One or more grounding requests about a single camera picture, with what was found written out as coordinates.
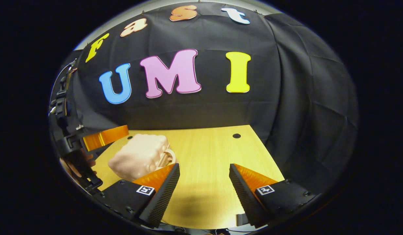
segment pink mug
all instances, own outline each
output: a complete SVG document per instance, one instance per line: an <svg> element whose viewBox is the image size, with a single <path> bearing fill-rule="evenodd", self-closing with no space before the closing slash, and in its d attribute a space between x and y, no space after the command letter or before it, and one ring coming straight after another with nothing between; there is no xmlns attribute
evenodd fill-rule
<svg viewBox="0 0 403 235"><path fill-rule="evenodd" d="M133 181L176 162L167 137L136 134L109 160L108 165L117 176Z"/></svg>

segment letter m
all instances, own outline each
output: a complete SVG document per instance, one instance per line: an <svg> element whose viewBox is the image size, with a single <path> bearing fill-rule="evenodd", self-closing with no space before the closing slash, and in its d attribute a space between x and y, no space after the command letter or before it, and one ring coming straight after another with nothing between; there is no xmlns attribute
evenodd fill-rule
<svg viewBox="0 0 403 235"><path fill-rule="evenodd" d="M146 97L157 98L162 95L162 91L157 86L157 81L168 94L171 94L177 76L179 84L176 91L178 93L186 94L200 91L202 86L197 83L196 71L194 70L196 55L197 50L194 49L179 51L175 54L170 68L167 68L158 56L143 59L140 65L145 68L146 81L148 82Z"/></svg>

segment pink letter m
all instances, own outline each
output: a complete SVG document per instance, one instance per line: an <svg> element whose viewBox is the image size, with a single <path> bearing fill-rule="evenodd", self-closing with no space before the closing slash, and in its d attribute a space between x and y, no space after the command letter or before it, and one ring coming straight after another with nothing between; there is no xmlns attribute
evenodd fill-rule
<svg viewBox="0 0 403 235"><path fill-rule="evenodd" d="M181 50L175 54L170 68L167 68L158 56L143 59L140 65L145 68L146 81L148 82L146 97L157 98L162 95L162 91L158 89L156 84L157 80L162 88L171 94L177 76L179 84L176 91L178 93L186 94L200 91L202 86L197 83L196 71L194 70L196 55L197 50Z"/></svg>

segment wooden tabletop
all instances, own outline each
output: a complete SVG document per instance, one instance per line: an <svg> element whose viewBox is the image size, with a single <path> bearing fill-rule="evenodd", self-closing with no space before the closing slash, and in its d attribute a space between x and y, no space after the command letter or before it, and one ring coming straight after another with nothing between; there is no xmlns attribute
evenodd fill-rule
<svg viewBox="0 0 403 235"><path fill-rule="evenodd" d="M276 181L284 180L279 168L251 126L184 130L130 130L130 135L165 135L180 164L180 178L164 213L163 222L195 229L235 227L244 210L229 179L235 163ZM93 170L104 190L120 178L107 165L127 137L114 142L96 160Z"/></svg>

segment blue letter u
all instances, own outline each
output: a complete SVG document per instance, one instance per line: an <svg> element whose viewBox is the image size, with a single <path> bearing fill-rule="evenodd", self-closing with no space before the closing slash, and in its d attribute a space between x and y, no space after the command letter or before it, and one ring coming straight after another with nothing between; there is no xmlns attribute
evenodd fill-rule
<svg viewBox="0 0 403 235"><path fill-rule="evenodd" d="M130 63L119 65L119 67L116 68L116 73L118 73L121 78L123 89L122 92L119 94L116 94L113 91L112 81L110 80L110 77L112 77L111 71L103 73L100 76L99 81L101 82L101 85L103 87L104 96L106 97L106 100L110 103L121 104L130 97L130 94L132 93L132 88L130 87L129 74L127 73L127 70L129 68Z"/></svg>

